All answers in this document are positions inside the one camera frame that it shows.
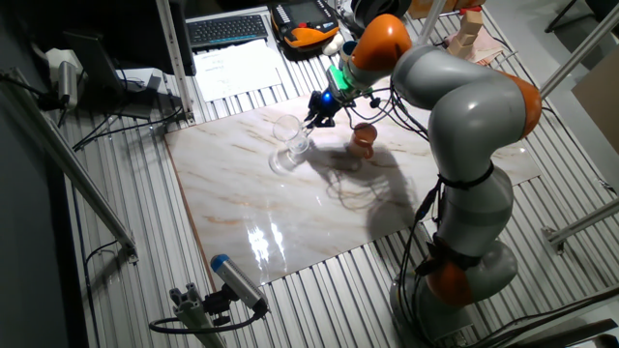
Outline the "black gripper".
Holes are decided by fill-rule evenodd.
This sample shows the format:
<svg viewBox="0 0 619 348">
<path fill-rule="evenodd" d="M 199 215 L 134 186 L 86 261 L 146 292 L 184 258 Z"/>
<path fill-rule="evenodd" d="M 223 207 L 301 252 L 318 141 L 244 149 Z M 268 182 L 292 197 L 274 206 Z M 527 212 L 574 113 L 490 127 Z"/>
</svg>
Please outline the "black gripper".
<svg viewBox="0 0 619 348">
<path fill-rule="evenodd" d="M 336 125 L 333 118 L 342 108 L 342 102 L 329 90 L 322 93 L 313 91 L 309 98 L 308 108 L 308 114 L 304 120 L 306 128 L 312 128 L 313 125 L 316 128 L 333 128 Z M 320 120 L 314 122 L 317 115 Z"/>
</svg>

